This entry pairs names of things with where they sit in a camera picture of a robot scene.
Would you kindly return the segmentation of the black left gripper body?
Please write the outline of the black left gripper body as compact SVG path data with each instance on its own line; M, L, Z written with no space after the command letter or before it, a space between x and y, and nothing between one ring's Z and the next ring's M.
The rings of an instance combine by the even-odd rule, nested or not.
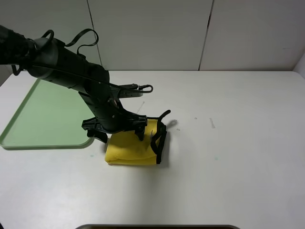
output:
M81 126L84 130L107 134L122 131L134 131L136 134L145 132L147 117L125 110L119 100L112 97L101 100L84 93L81 97L94 115L93 118L82 122Z

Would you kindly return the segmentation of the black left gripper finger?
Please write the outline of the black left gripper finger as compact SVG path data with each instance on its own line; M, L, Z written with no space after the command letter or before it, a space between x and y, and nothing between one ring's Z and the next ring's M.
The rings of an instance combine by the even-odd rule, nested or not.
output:
M134 133L138 137L140 141L144 139L144 133L145 133L145 126L139 126L135 129Z
M97 130L88 130L87 137L97 139L103 143L107 143L107 134Z

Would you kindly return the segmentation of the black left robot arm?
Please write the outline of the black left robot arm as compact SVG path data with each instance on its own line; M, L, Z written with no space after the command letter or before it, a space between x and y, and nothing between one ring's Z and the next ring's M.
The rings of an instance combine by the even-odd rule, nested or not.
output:
M120 98L146 93L146 85L115 85L101 65L88 62L79 52L68 47L90 29L81 31L69 44L54 38L52 30L32 40L6 27L0 28L0 63L11 65L14 75L26 70L31 76L79 93L94 117L84 120L82 128L87 136L106 143L108 134L134 131L144 139L148 119L125 110Z

